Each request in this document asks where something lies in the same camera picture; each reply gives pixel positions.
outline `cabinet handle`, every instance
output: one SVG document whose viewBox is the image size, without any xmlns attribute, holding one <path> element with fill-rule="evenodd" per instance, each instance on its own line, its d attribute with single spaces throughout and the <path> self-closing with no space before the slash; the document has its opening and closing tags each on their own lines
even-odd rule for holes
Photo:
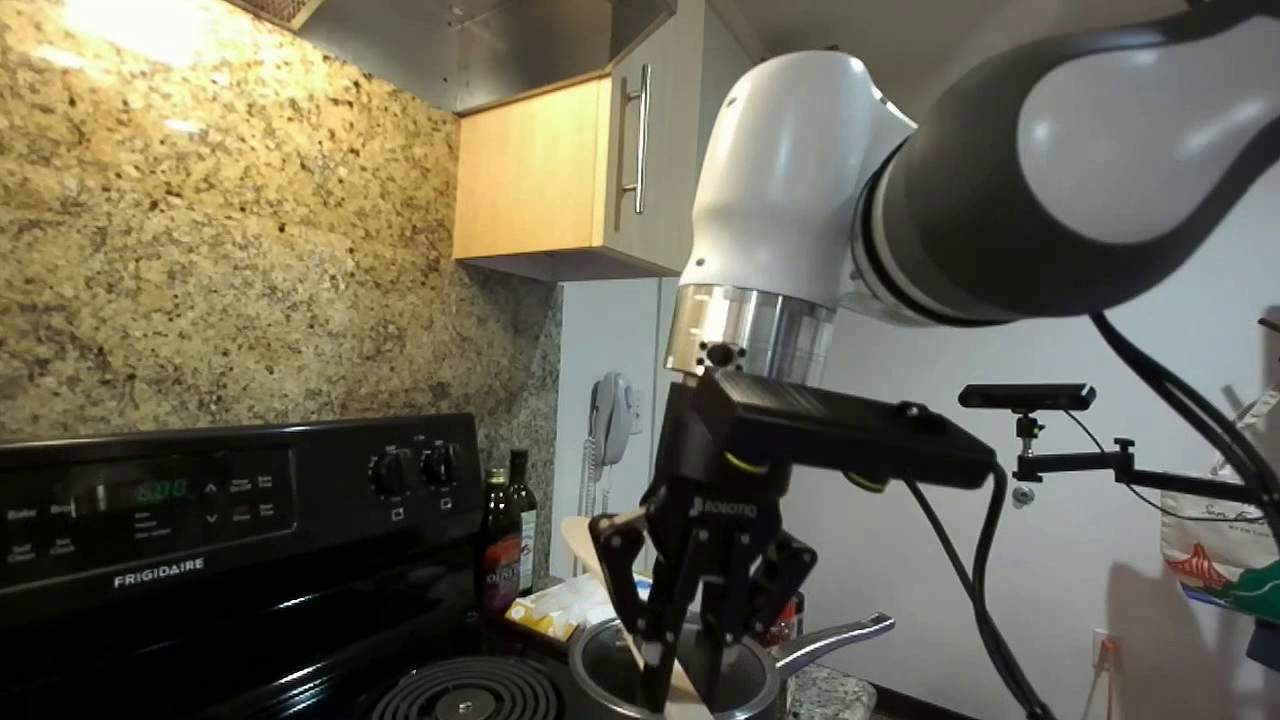
<svg viewBox="0 0 1280 720">
<path fill-rule="evenodd" d="M 634 168 L 631 179 L 619 185 L 619 202 L 631 198 L 631 214 L 644 215 L 644 156 L 647 156 L 647 103 L 650 103 L 650 74 L 647 66 L 639 66 L 634 74 L 634 93 L 631 86 L 625 90 L 625 107 L 634 103 Z"/>
</svg>

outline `granite backsplash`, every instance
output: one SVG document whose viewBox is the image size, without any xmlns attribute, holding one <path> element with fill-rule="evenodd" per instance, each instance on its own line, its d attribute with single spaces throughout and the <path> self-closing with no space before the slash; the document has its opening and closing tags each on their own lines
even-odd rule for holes
<svg viewBox="0 0 1280 720">
<path fill-rule="evenodd" d="M 0 440 L 476 411 L 546 483 L 554 288 L 448 262 L 457 121 L 218 0 L 0 15 Z"/>
</svg>

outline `stove control panel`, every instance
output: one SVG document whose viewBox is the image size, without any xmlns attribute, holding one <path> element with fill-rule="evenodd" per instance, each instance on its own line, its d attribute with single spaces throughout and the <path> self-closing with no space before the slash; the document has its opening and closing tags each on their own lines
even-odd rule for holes
<svg viewBox="0 0 1280 720">
<path fill-rule="evenodd" d="M 288 447 L 138 447 L 13 469 L 0 482 L 0 592 L 291 531 L 291 483 Z"/>
<path fill-rule="evenodd" d="M 461 543 L 476 457 L 471 418 L 0 446 L 0 630 L 41 592 L 91 605 L 375 535 Z"/>
</svg>

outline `range hood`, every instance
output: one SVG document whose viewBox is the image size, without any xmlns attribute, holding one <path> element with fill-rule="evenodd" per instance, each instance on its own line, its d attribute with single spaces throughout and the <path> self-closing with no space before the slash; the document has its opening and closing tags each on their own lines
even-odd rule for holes
<svg viewBox="0 0 1280 720">
<path fill-rule="evenodd" d="M 471 114 L 590 77 L 674 0 L 232 0 L 405 93 Z"/>
</svg>

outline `bottle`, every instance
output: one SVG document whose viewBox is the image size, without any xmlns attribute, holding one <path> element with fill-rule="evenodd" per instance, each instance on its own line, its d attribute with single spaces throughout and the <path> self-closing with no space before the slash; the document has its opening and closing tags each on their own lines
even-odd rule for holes
<svg viewBox="0 0 1280 720">
<path fill-rule="evenodd" d="M 506 469 L 490 469 L 484 483 L 479 585 L 484 618 L 500 619 L 518 592 L 518 514 Z"/>
<path fill-rule="evenodd" d="M 518 518 L 518 597 L 535 587 L 535 495 L 528 487 L 528 447 L 513 447 L 513 508 Z"/>
</svg>

